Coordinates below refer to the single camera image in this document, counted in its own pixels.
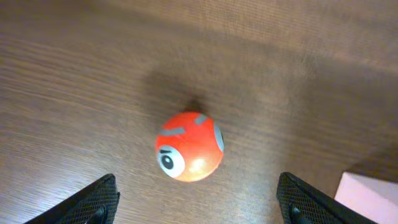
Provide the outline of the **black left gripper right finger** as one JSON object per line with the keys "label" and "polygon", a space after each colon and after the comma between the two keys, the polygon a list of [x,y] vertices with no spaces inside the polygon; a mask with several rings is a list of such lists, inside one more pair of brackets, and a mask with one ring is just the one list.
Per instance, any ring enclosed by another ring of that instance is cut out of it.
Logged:
{"label": "black left gripper right finger", "polygon": [[276,197],[284,224],[376,224],[290,172],[280,174]]}

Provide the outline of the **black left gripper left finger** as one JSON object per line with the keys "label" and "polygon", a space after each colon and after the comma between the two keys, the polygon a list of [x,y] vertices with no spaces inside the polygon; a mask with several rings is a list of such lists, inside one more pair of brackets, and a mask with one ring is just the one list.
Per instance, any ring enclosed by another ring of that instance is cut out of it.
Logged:
{"label": "black left gripper left finger", "polygon": [[106,174],[26,224],[113,224],[120,192],[113,174]]}

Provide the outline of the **red grey toy ball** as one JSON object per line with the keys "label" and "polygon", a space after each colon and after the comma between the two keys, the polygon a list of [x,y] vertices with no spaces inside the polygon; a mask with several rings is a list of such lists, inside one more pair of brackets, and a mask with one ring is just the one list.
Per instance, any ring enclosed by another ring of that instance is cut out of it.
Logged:
{"label": "red grey toy ball", "polygon": [[224,139],[209,116],[189,111],[170,118],[155,139],[155,153],[162,171],[182,182],[196,182],[211,175],[224,156]]}

